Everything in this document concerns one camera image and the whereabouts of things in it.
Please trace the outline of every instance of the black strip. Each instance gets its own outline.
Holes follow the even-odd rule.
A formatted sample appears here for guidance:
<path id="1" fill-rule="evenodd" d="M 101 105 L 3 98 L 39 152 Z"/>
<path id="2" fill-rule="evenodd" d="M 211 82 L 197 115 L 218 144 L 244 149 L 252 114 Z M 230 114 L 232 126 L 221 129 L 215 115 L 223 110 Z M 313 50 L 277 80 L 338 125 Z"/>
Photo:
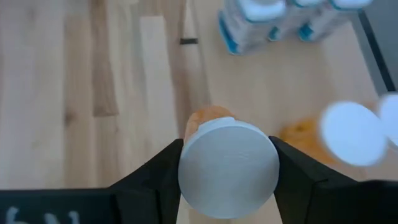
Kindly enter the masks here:
<path id="1" fill-rule="evenodd" d="M 377 44 L 376 37 L 374 36 L 373 29 L 369 22 L 368 16 L 364 11 L 359 13 L 359 20 L 365 31 L 366 38 L 368 39 L 374 58 L 376 59 L 377 66 L 379 67 L 381 77 L 386 85 L 387 91 L 397 91 L 394 82 L 392 81 L 390 72 L 387 68 L 386 61 L 381 53 L 379 44 Z"/>
<path id="2" fill-rule="evenodd" d="M 186 45 L 186 44 L 198 44 L 198 39 L 197 38 L 181 38 L 180 45 Z"/>

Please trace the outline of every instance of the white bottle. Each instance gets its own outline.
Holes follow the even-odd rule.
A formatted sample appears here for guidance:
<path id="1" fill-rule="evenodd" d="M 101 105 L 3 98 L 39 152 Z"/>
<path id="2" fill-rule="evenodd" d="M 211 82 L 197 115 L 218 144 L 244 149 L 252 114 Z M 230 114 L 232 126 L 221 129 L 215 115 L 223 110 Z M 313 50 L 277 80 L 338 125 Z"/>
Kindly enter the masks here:
<path id="1" fill-rule="evenodd" d="M 296 32 L 314 15 L 324 0 L 286 0 L 286 16 L 269 33 L 270 41 L 282 40 Z"/>
<path id="2" fill-rule="evenodd" d="M 349 15 L 368 6 L 373 0 L 328 0 L 318 12 L 304 24 L 298 36 L 302 41 L 312 42 L 330 35 L 337 27 L 349 21 Z"/>
<path id="3" fill-rule="evenodd" d="M 244 54 L 264 46 L 285 8 L 284 0 L 224 0 L 219 23 L 229 52 Z"/>

